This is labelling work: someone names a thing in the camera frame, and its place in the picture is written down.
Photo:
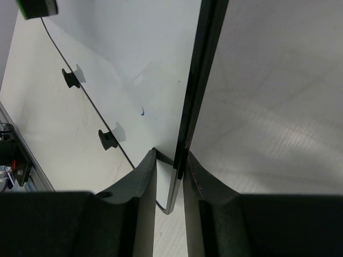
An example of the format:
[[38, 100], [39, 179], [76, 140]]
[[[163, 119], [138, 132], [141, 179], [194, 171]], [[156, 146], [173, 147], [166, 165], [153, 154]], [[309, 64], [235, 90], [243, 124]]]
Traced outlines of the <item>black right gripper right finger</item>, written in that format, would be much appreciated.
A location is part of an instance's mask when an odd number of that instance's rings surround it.
[[189, 256], [342, 256], [342, 196], [239, 193], [189, 154]]

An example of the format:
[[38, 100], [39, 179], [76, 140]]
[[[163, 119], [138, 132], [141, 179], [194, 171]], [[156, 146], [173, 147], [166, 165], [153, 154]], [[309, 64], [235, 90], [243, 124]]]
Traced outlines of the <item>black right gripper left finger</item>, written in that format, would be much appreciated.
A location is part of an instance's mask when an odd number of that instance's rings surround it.
[[1, 194], [1, 256], [152, 256], [156, 150], [107, 189]]

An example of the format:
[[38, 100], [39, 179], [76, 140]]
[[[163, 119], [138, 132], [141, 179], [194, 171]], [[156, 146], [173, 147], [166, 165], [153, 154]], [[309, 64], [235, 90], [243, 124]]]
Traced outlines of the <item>white whiteboard with black frame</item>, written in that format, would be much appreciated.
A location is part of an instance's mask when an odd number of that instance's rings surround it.
[[150, 149], [156, 204], [170, 214], [225, 19], [227, 1], [58, 1], [42, 19], [70, 71], [132, 167]]

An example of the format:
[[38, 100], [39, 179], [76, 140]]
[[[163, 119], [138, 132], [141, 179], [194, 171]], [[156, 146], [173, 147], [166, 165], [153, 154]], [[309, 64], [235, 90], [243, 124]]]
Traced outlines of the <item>green bone-shaped whiteboard eraser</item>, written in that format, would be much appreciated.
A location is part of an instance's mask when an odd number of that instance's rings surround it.
[[58, 14], [55, 0], [16, 0], [25, 20], [54, 16]]

